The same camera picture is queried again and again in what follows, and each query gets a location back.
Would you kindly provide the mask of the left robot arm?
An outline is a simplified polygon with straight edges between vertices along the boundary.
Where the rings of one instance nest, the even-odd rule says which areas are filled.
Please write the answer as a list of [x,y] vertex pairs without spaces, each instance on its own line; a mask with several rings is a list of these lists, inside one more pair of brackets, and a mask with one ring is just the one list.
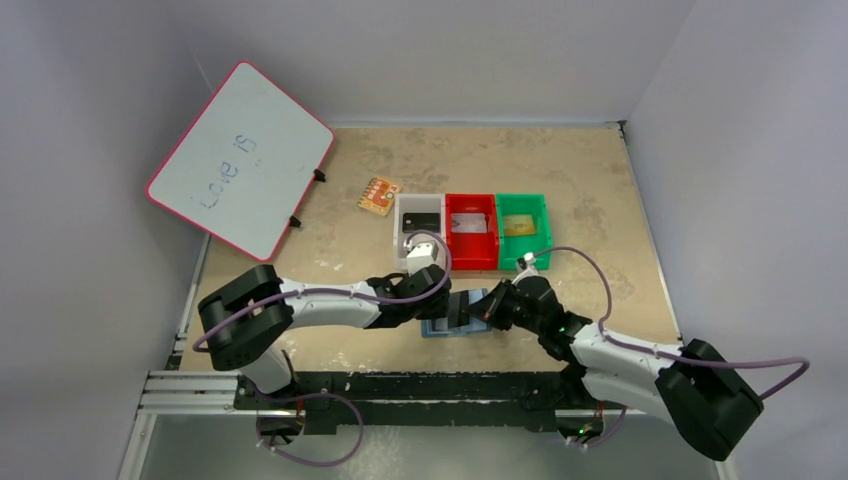
[[349,285],[309,285],[259,265],[200,301],[202,336],[192,349],[217,371],[238,371],[272,408],[297,399],[288,355],[275,342],[288,330],[320,326],[391,329],[444,314],[448,273],[437,264]]

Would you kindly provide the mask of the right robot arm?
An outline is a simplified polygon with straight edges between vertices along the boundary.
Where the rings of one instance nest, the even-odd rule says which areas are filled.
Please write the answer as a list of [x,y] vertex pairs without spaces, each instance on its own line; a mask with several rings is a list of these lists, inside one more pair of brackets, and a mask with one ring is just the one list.
[[651,346],[633,339],[635,347],[626,349],[567,310],[541,276],[503,280],[465,310],[498,330],[535,334],[548,355],[566,362],[561,392],[569,404],[612,402],[652,415],[712,460],[725,460],[764,409],[736,371],[711,367],[723,359],[711,344]]

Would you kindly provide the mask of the white plastic bin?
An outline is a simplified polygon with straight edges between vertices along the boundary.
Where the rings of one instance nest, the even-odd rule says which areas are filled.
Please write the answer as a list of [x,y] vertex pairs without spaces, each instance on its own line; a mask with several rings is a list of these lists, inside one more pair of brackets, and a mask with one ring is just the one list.
[[397,269],[407,269],[407,240],[417,230],[444,236],[445,199],[443,194],[401,193],[394,207],[394,262]]

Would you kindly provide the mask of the blue card holder wallet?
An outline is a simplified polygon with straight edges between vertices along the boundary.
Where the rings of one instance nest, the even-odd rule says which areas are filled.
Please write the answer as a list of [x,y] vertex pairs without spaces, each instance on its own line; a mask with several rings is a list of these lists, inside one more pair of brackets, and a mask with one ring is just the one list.
[[451,293],[442,317],[421,321],[422,337],[450,338],[491,332],[490,325],[465,311],[468,305],[481,300],[487,293],[485,288]]

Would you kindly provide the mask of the red plastic bin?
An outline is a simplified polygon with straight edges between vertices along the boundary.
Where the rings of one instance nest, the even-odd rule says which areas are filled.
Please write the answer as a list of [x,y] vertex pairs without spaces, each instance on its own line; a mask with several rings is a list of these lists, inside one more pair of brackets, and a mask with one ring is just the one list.
[[[452,213],[482,212],[487,216],[489,232],[455,234],[450,231]],[[445,195],[446,241],[455,270],[495,270],[498,266],[500,241],[496,202],[493,194],[448,193]]]

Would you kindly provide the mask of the green plastic bin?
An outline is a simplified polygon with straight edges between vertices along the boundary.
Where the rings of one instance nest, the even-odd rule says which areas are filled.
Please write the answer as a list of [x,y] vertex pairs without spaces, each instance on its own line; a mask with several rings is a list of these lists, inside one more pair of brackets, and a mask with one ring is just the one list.
[[[516,261],[528,252],[537,253],[553,246],[553,231],[548,216],[547,202],[543,194],[496,193],[496,214],[500,241],[498,268],[514,270]],[[505,237],[502,218],[504,215],[530,214],[536,225],[536,234],[531,236]]]

